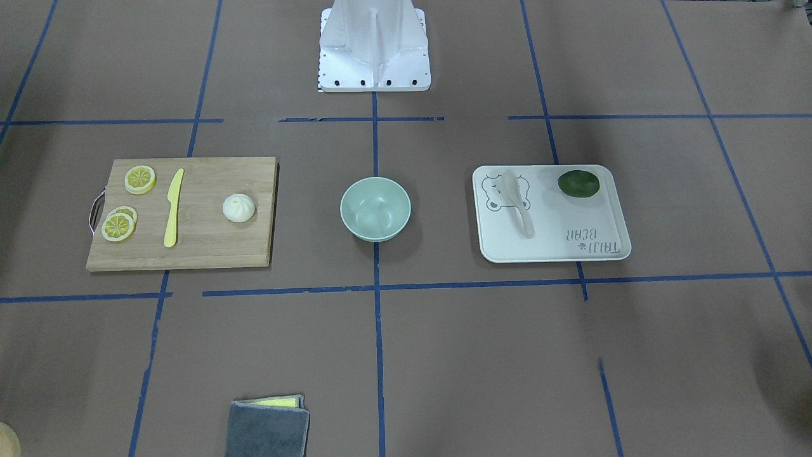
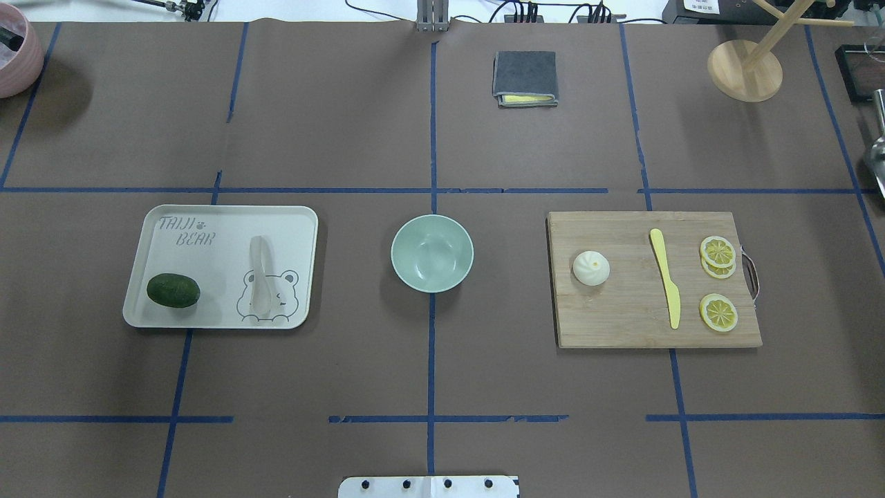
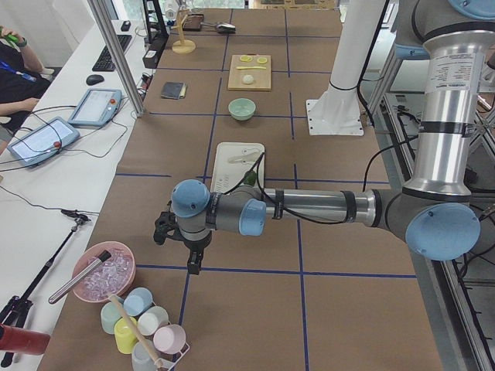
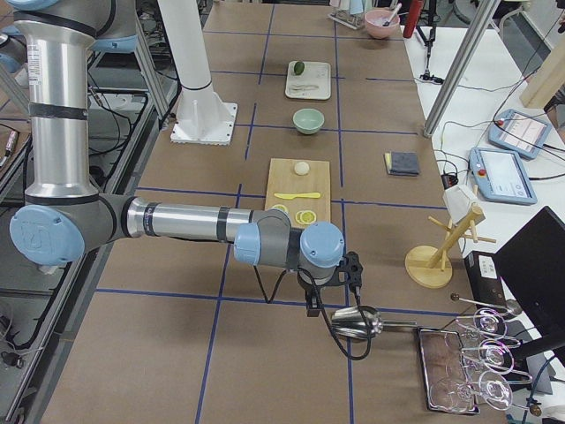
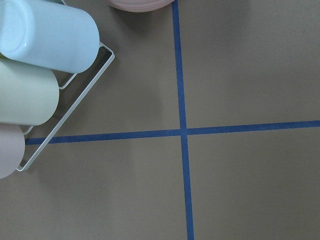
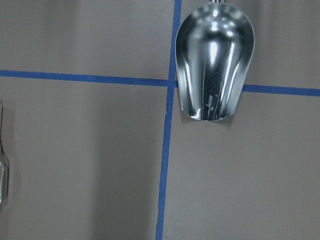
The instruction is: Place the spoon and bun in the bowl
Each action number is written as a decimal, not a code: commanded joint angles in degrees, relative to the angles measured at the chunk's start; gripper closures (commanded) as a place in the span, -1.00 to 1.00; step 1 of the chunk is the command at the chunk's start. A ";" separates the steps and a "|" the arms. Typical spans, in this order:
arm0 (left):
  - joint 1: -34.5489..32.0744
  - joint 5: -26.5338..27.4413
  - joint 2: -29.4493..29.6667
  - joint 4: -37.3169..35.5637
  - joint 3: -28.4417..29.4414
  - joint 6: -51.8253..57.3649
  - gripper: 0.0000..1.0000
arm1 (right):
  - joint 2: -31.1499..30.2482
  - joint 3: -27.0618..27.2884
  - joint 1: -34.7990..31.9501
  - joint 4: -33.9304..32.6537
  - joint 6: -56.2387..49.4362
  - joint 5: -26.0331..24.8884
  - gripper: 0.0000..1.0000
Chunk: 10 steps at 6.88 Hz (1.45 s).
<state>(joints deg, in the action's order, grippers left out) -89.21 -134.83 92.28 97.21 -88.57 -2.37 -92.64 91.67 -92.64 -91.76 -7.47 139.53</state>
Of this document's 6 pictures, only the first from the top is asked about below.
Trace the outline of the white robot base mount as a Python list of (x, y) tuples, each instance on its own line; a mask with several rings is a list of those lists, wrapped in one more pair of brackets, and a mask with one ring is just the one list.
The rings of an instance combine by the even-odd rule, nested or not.
[(334, 1), (321, 12), (317, 87), (325, 93), (427, 91), (424, 11), (411, 1)]

